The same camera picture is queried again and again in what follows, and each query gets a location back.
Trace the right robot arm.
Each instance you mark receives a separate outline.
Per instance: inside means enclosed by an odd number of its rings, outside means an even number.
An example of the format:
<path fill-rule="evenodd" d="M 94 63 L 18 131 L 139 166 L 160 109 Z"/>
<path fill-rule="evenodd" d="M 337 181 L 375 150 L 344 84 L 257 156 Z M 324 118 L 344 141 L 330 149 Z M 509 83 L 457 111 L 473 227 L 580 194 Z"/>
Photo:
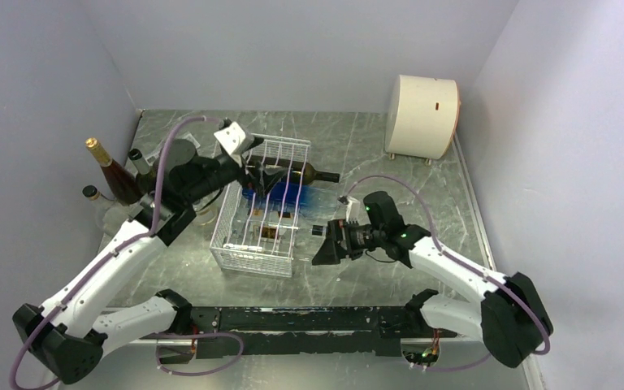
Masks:
<path fill-rule="evenodd" d="M 413 335 L 426 336 L 437 328 L 468 336 L 510 368 L 532 354 L 548 353 L 553 325 L 527 275 L 506 275 L 450 252 L 426 228 L 405 223 L 385 191 L 362 201 L 341 197 L 340 202 L 346 216 L 328 221 L 313 265 L 336 265 L 382 249 L 393 261 L 432 275 L 461 295 L 457 300 L 427 290 L 415 297 L 405 316 Z"/>

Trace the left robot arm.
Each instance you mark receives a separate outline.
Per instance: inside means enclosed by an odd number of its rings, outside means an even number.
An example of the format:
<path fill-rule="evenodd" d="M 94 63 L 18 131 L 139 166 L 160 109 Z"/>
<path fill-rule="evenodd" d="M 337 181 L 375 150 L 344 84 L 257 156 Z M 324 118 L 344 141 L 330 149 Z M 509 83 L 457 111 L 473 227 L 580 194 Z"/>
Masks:
<path fill-rule="evenodd" d="M 111 242 L 59 292 L 40 305 L 22 305 L 13 316 L 23 341 L 56 382 L 74 384 L 109 353 L 154 333 L 174 338 L 193 329 L 192 306 L 179 293 L 164 289 L 147 301 L 104 314 L 111 298 L 140 269 L 158 258 L 195 219 L 202 198 L 238 183 L 267 193 L 279 179 L 247 154 L 260 136 L 220 142 L 213 158 L 178 139 L 164 144 L 150 173 L 150 191 L 137 204 Z"/>

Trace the clear bottle black gold cap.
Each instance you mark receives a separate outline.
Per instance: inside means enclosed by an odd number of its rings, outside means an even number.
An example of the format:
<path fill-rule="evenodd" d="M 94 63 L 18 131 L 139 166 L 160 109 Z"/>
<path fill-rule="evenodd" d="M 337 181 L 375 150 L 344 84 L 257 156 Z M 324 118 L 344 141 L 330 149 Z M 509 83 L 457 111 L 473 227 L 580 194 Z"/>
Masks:
<path fill-rule="evenodd" d="M 252 237 L 255 240 L 277 241 L 291 238 L 295 232 L 323 236 L 326 226 L 319 221 L 302 217 L 294 221 L 295 214 L 289 211 L 255 209 L 248 219 Z"/>

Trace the green wine bottle white label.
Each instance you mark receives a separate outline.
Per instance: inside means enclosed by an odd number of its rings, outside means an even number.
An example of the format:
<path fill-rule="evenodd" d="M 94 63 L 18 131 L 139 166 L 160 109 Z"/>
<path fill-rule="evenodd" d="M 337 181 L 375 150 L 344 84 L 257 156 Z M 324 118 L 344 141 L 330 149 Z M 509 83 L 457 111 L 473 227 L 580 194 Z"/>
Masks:
<path fill-rule="evenodd" d="M 142 152 L 133 148 L 128 152 L 128 159 L 136 168 L 135 183 L 143 193 L 154 191 L 156 184 L 156 169 L 150 166 Z"/>

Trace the clear bottle blue emblem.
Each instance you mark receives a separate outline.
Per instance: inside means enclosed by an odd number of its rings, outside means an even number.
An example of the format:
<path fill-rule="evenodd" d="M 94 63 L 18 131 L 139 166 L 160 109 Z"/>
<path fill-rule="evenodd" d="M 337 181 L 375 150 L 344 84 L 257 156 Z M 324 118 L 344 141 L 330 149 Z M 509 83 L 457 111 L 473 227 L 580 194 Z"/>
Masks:
<path fill-rule="evenodd" d="M 197 225 L 207 225 L 213 223 L 219 215 L 219 208 L 214 202 L 209 205 L 206 203 L 194 205 L 193 209 L 196 213 L 193 222 Z"/>

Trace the clear bottle cork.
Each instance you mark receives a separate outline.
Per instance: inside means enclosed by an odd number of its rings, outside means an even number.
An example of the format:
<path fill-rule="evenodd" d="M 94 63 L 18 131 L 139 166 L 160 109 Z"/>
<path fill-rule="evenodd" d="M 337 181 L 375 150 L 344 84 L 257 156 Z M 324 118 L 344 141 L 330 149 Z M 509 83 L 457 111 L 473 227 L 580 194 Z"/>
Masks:
<path fill-rule="evenodd" d="M 128 220 L 128 214 L 123 206 L 116 201 L 102 195 L 91 184 L 82 188 L 82 194 L 93 206 L 93 217 L 96 225 L 107 235 L 115 236 L 124 222 Z"/>

